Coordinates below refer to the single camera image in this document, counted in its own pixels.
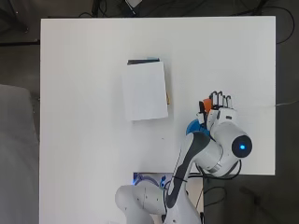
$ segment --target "gray floor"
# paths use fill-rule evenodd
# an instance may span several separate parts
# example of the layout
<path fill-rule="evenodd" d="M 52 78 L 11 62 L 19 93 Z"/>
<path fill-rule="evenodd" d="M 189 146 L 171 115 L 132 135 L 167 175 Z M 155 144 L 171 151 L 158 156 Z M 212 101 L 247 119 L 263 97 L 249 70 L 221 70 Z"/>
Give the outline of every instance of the gray floor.
<path fill-rule="evenodd" d="M 0 0 L 0 6 L 7 0 Z M 108 1 L 108 15 L 120 13 L 116 5 L 120 0 Z M 140 7 L 140 15 L 147 16 L 161 3 L 169 1 L 146 0 Z M 174 5 L 167 4 L 157 8 L 148 17 L 181 16 L 200 1 L 180 0 Z M 247 7 L 254 7 L 258 0 L 243 0 Z M 83 11 L 91 11 L 92 1 L 46 1 L 22 0 L 17 3 L 19 15 L 30 30 L 28 34 L 11 31 L 0 35 L 0 42 L 33 41 L 39 38 L 39 23 L 41 18 L 48 16 L 76 17 Z M 295 0 L 270 1 L 271 6 L 286 7 L 292 11 L 299 24 L 299 2 Z M 206 1 L 187 16 L 226 16 L 243 11 L 246 8 L 240 0 L 210 0 Z M 266 10 L 264 15 L 277 15 L 278 40 L 288 35 L 291 30 L 291 19 L 283 11 Z M 299 99 L 299 41 L 298 31 L 286 43 L 277 46 L 277 102 L 289 102 Z M 39 97 L 39 46 L 0 48 L 0 83 L 20 86 L 28 89 L 37 99 Z M 36 107 L 36 130 L 39 130 L 39 102 L 33 101 Z M 277 175 L 251 176 L 242 175 L 227 182 L 211 181 L 210 186 L 225 186 L 228 196 L 224 203 L 210 206 L 206 209 L 206 223 L 298 223 L 296 211 L 299 210 L 299 120 L 298 105 L 277 107 Z M 263 209 L 254 205 L 249 195 L 239 191 L 246 186 L 261 196 L 261 204 L 271 215 L 266 215 Z M 221 192 L 216 191 L 206 195 L 206 202 L 217 200 Z"/>

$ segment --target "white tabletop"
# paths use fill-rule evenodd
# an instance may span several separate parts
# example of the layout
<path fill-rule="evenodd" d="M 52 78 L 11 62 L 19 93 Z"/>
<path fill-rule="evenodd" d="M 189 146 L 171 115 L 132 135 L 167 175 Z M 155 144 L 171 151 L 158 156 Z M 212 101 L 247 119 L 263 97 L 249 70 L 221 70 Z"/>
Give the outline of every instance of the white tabletop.
<path fill-rule="evenodd" d="M 231 94 L 253 150 L 241 174 L 275 173 L 274 17 L 42 20 L 40 223 L 124 223 L 132 172 L 173 172 L 198 101 Z M 121 72 L 164 62 L 167 119 L 129 122 Z"/>

